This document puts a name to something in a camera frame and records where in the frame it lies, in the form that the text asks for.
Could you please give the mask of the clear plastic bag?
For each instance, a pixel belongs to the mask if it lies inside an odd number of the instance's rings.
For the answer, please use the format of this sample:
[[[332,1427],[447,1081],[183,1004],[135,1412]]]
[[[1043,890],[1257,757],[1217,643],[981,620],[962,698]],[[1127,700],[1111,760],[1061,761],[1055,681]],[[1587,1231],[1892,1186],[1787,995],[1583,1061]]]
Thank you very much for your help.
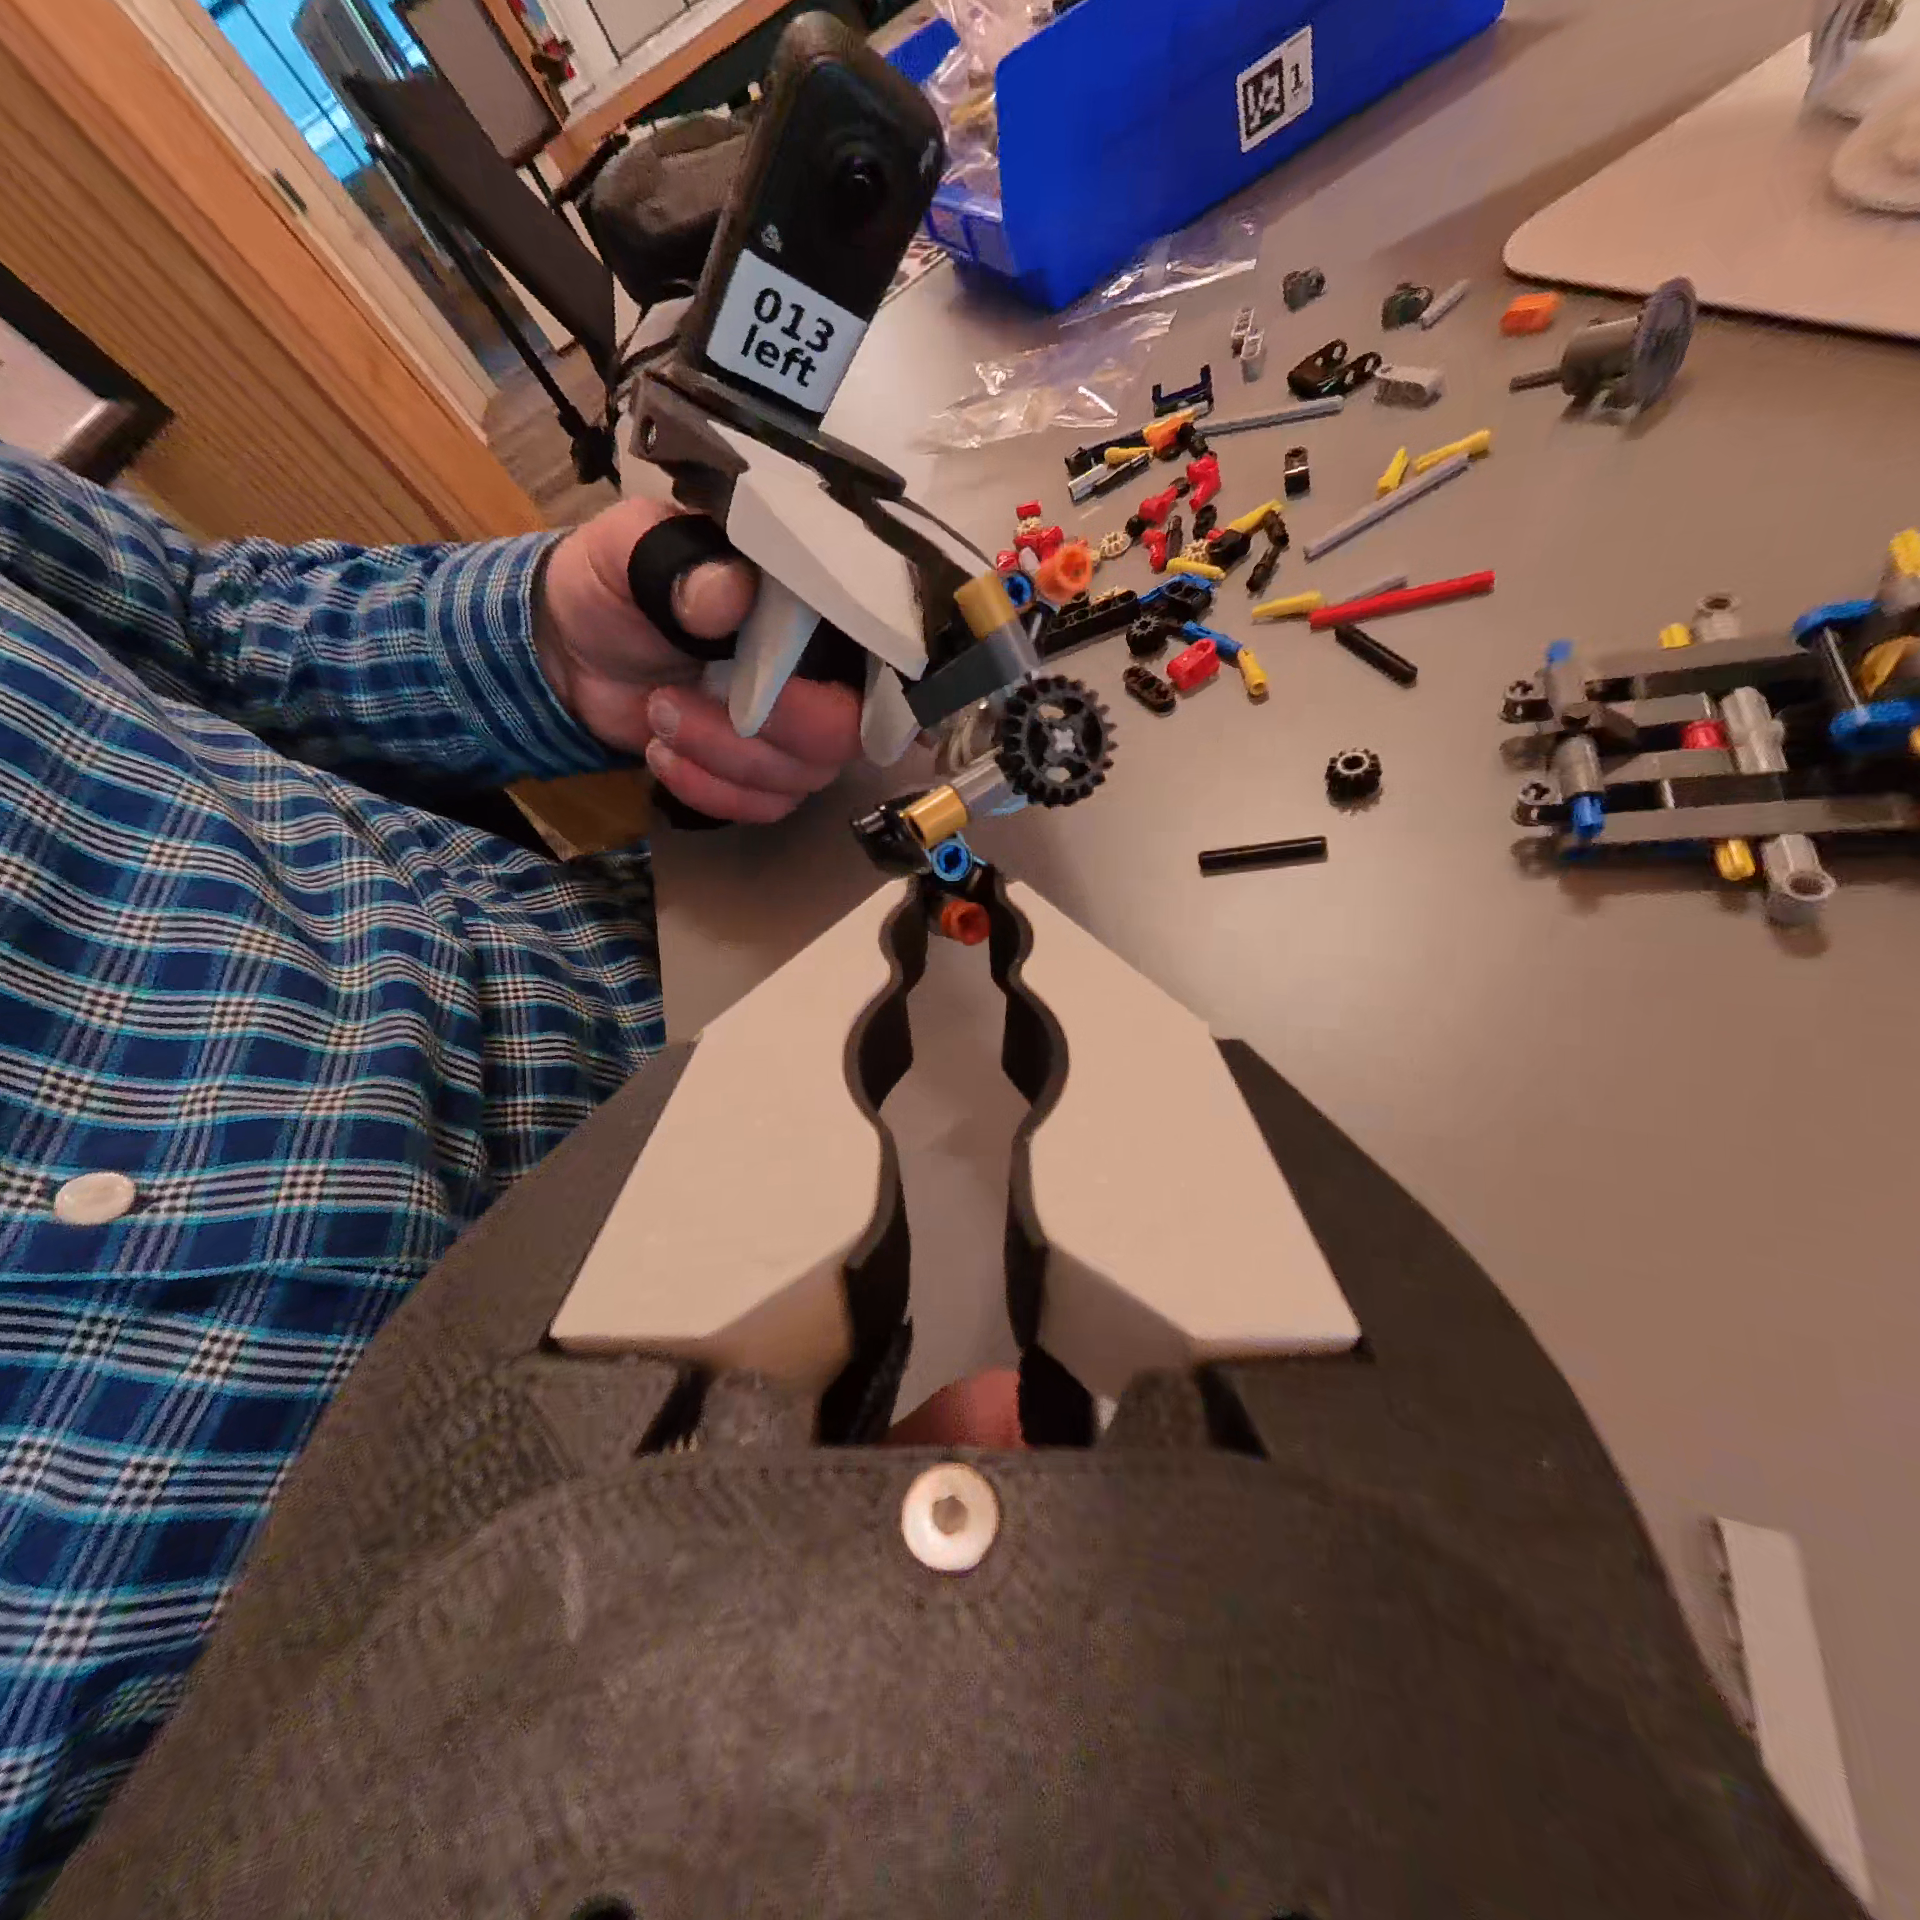
[[[1157,304],[1249,274],[1260,264],[1264,223],[1256,212],[1212,211],[1155,240],[1143,255],[1059,314],[1065,329]]]
[[[931,417],[915,448],[977,450],[1055,431],[1111,437],[1137,420],[1129,395],[1171,325],[1161,309],[1122,312],[1068,327],[1045,347],[977,364],[968,395]]]

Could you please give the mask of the pile of loose lego pieces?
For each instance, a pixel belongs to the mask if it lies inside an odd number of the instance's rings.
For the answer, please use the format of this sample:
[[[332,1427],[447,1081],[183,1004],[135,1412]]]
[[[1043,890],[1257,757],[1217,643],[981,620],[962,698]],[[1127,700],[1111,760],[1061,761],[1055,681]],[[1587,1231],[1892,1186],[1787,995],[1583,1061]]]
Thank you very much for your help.
[[[1327,343],[1290,373],[1288,388],[1295,404],[1260,417],[1217,418],[1209,381],[1212,375],[1203,368],[1196,387],[1165,397],[1157,391],[1155,404],[1165,411],[1143,423],[1140,433],[1072,456],[1068,482],[1072,501],[1082,505],[1092,496],[1122,490],[1155,464],[1188,457],[1183,473],[1145,496],[1138,513],[1121,528],[1098,543],[1068,537],[1056,519],[1048,519],[1045,499],[1019,501],[1013,515],[1016,537],[995,559],[1017,609],[1034,595],[1041,597],[1043,658],[1127,632],[1135,663],[1127,665],[1122,684],[1129,698],[1152,713],[1173,713],[1179,698],[1212,684],[1228,661],[1235,661],[1250,703],[1260,705],[1269,693],[1260,658],[1249,657],[1233,636],[1223,637],[1209,628],[1203,616],[1212,612],[1217,587],[1244,562],[1256,539],[1264,539],[1264,548],[1245,573],[1245,587],[1264,593],[1271,585],[1277,562],[1290,551],[1284,513],[1276,501],[1261,501],[1256,513],[1228,522],[1217,519],[1223,482],[1208,437],[1209,423],[1217,440],[1231,440],[1332,418],[1346,397],[1363,391],[1378,400],[1412,404],[1437,400],[1442,388],[1431,371],[1423,375],[1417,368],[1391,368],[1377,353],[1354,355],[1345,341]],[[1371,509],[1337,528],[1340,543],[1352,543],[1378,525],[1386,519],[1378,509],[1407,507],[1415,496],[1431,496],[1435,492],[1431,485],[1471,473],[1491,447],[1491,433],[1476,433],[1444,448],[1431,448],[1420,461],[1401,448],[1377,482]],[[1184,505],[1196,513],[1196,545],[1183,545]],[[1147,554],[1159,587],[1092,593],[1098,569],[1116,564],[1135,546]],[[1320,591],[1299,593],[1291,600],[1269,597],[1252,609],[1252,620],[1264,624],[1308,620],[1311,627],[1320,621],[1316,632],[1330,634],[1341,620],[1354,627],[1368,617],[1450,609],[1488,597],[1495,587],[1498,572],[1476,567],[1435,583],[1400,583],[1396,578],[1393,585],[1352,593],[1336,603]]]

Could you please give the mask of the person's left hand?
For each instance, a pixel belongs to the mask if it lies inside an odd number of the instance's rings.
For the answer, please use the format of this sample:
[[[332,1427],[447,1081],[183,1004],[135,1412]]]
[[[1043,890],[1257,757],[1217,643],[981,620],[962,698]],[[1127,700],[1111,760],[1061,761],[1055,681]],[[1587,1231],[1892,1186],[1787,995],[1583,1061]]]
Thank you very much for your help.
[[[660,499],[625,499],[572,528],[545,567],[536,650],[561,705],[601,748],[644,761],[664,794],[730,826],[772,826],[863,757],[851,689],[791,680],[740,737],[705,667],[633,602],[629,560],[658,524],[692,522]]]

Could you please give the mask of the person's left forearm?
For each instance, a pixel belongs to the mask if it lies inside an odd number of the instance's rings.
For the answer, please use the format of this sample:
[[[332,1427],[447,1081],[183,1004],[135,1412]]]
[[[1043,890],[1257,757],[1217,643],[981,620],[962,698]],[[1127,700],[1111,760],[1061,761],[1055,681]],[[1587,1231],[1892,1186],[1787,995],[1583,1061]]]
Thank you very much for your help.
[[[337,773],[479,792],[612,769],[538,657],[559,546],[207,545],[60,464],[3,452],[15,621],[64,624],[153,689]]]

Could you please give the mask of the wooden cabinet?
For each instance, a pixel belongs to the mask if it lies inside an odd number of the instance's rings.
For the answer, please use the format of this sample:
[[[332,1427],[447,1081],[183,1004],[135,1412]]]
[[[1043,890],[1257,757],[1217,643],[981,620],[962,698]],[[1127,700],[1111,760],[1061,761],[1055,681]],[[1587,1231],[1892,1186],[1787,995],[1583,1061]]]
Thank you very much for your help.
[[[208,537],[545,528],[485,400],[403,341],[121,5],[4,5],[3,256],[168,407],[140,492]]]

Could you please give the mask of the black backpack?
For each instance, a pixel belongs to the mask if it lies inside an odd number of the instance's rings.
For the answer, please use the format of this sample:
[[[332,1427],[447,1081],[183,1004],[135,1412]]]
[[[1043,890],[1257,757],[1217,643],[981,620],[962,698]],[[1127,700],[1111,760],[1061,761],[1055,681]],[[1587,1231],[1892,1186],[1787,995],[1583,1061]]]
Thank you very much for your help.
[[[751,132],[753,114],[692,112],[595,155],[579,209],[641,320],[698,293]]]

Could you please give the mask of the beige mat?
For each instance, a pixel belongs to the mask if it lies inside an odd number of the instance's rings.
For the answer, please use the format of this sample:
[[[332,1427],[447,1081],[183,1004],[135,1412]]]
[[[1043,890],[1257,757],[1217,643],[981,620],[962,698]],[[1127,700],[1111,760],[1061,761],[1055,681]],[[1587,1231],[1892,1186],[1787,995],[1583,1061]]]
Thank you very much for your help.
[[[1844,130],[1804,116],[1809,37],[1533,212],[1505,267],[1621,298],[1689,277],[1720,314],[1915,343],[1919,218],[1833,192]]]

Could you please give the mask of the person's right hand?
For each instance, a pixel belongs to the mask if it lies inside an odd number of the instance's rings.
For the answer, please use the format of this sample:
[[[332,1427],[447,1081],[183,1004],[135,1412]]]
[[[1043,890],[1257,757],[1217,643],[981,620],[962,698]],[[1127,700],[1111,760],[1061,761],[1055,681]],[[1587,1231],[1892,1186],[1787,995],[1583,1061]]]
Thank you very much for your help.
[[[904,1415],[884,1443],[899,1449],[987,1449],[1024,1448],[1017,1369],[989,1369],[953,1380]]]

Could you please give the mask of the small lego gear subassembly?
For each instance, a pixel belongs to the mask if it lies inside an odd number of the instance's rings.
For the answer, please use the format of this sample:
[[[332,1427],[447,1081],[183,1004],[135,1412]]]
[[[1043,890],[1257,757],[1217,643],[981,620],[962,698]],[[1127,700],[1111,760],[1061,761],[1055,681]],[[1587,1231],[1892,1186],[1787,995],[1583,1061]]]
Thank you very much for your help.
[[[989,572],[962,591],[959,607],[1000,658],[1000,693],[922,733],[915,746],[931,748],[931,781],[873,803],[851,829],[881,874],[915,885],[937,936],[981,947],[993,937],[1000,877],[972,850],[970,829],[1023,810],[1090,801],[1114,769],[1116,730],[1092,685],[1048,672],[1048,621],[1032,591],[1016,593]]]

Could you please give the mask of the white plastic object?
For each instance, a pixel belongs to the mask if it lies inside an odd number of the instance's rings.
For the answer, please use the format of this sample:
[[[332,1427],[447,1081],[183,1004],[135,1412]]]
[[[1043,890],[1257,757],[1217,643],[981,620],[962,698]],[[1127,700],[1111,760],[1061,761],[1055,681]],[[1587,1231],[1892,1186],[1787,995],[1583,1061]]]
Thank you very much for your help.
[[[1833,192],[1853,209],[1919,212],[1919,5],[1820,2],[1804,116],[1841,124]]]

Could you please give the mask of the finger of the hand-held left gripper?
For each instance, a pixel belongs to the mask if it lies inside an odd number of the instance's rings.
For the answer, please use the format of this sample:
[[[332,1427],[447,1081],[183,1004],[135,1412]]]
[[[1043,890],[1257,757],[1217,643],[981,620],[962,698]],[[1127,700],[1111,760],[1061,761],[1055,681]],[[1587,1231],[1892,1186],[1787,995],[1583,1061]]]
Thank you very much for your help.
[[[906,496],[871,496],[860,517],[877,543],[857,591],[864,675],[863,751],[889,765],[925,731],[1000,693],[1000,658],[959,602],[987,555]]]
[[[799,667],[805,640],[794,640],[809,609],[906,681],[929,667],[922,591],[911,560],[857,513],[839,504],[825,480],[780,448],[727,427],[727,448],[744,461],[727,509],[727,537],[755,562],[764,585],[777,587],[776,612],[755,610],[738,636],[737,685],[783,685]]]

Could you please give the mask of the blue plastic bin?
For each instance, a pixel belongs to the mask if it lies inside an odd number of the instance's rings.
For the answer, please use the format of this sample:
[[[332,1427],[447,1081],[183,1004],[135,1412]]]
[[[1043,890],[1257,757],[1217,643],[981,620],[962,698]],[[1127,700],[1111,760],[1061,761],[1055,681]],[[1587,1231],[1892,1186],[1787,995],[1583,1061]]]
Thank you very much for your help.
[[[1501,2],[1090,2],[1000,60],[1000,186],[929,236],[1043,312],[1493,31]]]

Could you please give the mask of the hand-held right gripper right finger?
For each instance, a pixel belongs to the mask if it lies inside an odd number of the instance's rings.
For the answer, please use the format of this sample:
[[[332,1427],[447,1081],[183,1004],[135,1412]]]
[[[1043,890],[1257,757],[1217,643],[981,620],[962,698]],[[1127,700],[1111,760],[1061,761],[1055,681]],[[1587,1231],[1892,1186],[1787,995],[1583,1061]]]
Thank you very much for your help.
[[[1361,1321],[1209,1024],[1023,881],[993,888],[1003,1236],[1032,1445],[1140,1377],[1330,1357]]]

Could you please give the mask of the person's plaid shirt torso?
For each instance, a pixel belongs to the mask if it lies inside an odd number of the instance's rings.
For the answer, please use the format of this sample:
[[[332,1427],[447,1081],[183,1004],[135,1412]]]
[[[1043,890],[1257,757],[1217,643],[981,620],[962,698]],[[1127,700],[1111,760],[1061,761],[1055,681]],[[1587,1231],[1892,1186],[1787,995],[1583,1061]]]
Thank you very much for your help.
[[[559,744],[4,695],[4,1915],[404,1295],[666,1041],[643,855],[451,813]]]

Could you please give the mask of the grey lego car chassis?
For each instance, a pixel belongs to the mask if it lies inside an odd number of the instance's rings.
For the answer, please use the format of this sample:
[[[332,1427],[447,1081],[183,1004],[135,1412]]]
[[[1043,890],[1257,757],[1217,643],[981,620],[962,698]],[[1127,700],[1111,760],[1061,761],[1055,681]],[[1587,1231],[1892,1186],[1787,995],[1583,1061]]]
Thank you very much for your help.
[[[1749,632],[1705,595],[1653,647],[1553,640],[1509,681],[1513,817],[1556,863],[1699,858],[1785,925],[1837,895],[1829,852],[1915,845],[1919,533],[1864,597]]]

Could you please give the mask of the dark grey lego wheel assembly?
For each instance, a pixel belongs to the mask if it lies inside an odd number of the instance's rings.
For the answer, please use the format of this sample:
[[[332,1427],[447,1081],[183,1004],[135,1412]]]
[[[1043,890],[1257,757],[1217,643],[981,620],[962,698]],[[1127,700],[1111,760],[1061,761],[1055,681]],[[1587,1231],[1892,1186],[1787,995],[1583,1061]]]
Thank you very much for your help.
[[[1513,375],[1506,388],[1560,391],[1589,417],[1637,418],[1679,379],[1695,343],[1697,316],[1695,282],[1667,279],[1634,317],[1587,325],[1553,368]]]

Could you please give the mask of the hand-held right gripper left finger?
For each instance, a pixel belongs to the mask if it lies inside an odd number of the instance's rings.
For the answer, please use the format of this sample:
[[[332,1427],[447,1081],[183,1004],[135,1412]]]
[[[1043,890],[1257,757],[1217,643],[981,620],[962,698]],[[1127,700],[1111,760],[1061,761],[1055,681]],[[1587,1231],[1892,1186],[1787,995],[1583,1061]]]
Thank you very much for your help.
[[[755,1375],[818,1439],[889,1423],[911,1355],[911,1231],[881,1116],[915,1063],[922,897],[884,883],[712,1020],[551,1321],[564,1353]]]

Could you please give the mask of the white lego instruction booklet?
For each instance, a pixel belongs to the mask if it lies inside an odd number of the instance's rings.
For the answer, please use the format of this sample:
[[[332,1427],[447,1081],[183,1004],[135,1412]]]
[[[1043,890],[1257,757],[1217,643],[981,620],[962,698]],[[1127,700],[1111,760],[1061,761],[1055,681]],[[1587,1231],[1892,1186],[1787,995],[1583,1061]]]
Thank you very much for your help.
[[[1860,1905],[1872,1905],[1875,1882],[1801,1548],[1780,1529],[1728,1519],[1709,1521],[1709,1538],[1738,1715],[1818,1852]]]

